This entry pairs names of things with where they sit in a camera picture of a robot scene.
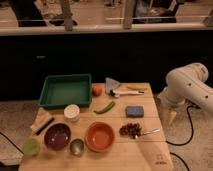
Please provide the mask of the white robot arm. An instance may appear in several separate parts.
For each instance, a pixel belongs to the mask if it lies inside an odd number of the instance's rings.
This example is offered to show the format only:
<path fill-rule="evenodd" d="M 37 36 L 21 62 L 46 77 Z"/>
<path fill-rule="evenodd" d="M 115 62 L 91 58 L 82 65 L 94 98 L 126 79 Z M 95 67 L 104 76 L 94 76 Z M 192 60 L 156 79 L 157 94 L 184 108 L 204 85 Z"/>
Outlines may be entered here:
<path fill-rule="evenodd" d="M 177 115 L 175 109 L 184 105 L 186 100 L 213 114 L 213 88 L 205 84 L 208 77 L 208 69 L 202 63 L 191 63 L 168 72 L 167 86 L 158 95 L 165 127 L 173 122 Z"/>

